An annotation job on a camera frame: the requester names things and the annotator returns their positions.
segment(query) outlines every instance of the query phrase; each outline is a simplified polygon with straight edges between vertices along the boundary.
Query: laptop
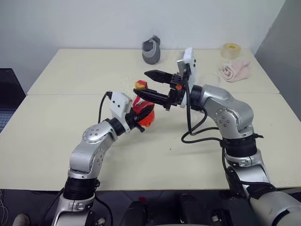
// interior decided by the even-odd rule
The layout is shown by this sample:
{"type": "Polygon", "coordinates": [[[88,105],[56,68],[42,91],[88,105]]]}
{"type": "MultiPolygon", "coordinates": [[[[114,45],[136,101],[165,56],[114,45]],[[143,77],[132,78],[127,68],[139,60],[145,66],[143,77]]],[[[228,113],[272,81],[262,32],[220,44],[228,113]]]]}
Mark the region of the laptop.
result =
{"type": "Polygon", "coordinates": [[[0,68],[0,133],[24,98],[13,69],[0,68]]]}

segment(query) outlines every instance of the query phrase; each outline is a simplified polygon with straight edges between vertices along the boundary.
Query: pink towel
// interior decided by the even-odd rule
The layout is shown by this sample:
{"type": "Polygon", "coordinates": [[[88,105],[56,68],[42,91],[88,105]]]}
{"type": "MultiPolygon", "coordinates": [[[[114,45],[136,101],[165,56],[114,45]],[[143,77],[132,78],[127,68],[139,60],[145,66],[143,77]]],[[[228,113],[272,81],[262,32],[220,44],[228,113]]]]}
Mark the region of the pink towel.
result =
{"type": "Polygon", "coordinates": [[[235,82],[242,79],[247,79],[250,75],[250,61],[236,60],[223,64],[219,69],[219,74],[228,82],[235,82]]]}

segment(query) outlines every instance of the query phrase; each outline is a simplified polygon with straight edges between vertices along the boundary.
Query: white table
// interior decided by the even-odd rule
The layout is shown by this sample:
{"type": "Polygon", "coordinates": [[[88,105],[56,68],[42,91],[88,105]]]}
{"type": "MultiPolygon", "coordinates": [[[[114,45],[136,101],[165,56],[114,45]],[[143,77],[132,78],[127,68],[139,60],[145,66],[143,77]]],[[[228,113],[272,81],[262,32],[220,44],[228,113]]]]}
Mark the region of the white table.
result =
{"type": "MultiPolygon", "coordinates": [[[[61,49],[45,68],[29,95],[101,94],[107,90],[131,90],[134,81],[150,79],[144,75],[148,70],[178,71],[176,61],[180,50],[162,50],[160,61],[148,65],[142,59],[140,49],[61,49]]],[[[217,70],[227,60],[220,56],[219,49],[195,49],[199,83],[204,81],[219,85],[231,93],[279,93],[278,89],[256,61],[250,50],[243,49],[240,59],[251,61],[249,79],[229,83],[220,78],[217,70]]],[[[165,91],[166,86],[155,82],[150,87],[165,91]]]]}
{"type": "MultiPolygon", "coordinates": [[[[0,134],[0,188],[59,190],[69,157],[82,132],[97,122],[102,95],[27,96],[0,134]]],[[[279,94],[239,93],[254,110],[254,128],[271,182],[301,186],[301,123],[279,94]]],[[[183,144],[185,110],[155,108],[144,133],[122,135],[107,152],[99,179],[102,190],[226,189],[221,148],[210,141],[183,144]]],[[[110,117],[109,103],[103,118],[110,117]]],[[[204,127],[213,126],[212,120],[204,127]]],[[[218,136],[218,131],[205,136],[218,136]]]]}

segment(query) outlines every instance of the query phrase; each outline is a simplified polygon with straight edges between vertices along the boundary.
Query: laptop keyboard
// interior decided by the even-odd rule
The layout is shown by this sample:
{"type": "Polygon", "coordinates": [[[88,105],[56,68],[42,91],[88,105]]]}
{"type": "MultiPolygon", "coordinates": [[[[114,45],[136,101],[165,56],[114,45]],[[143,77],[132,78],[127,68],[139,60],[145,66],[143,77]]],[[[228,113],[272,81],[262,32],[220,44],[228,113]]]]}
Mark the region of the laptop keyboard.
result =
{"type": "Polygon", "coordinates": [[[13,114],[0,113],[0,132],[4,129],[6,123],[8,123],[12,115],[13,114]]]}

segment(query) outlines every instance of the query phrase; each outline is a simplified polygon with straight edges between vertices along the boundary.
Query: tape roll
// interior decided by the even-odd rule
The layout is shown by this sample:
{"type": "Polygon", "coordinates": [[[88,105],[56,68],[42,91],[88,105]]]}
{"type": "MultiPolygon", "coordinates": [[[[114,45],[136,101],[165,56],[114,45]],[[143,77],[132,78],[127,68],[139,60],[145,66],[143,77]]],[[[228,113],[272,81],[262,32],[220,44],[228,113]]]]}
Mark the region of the tape roll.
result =
{"type": "Polygon", "coordinates": [[[233,60],[238,57],[241,51],[241,47],[235,43],[226,43],[221,50],[221,56],[223,58],[233,60]]]}

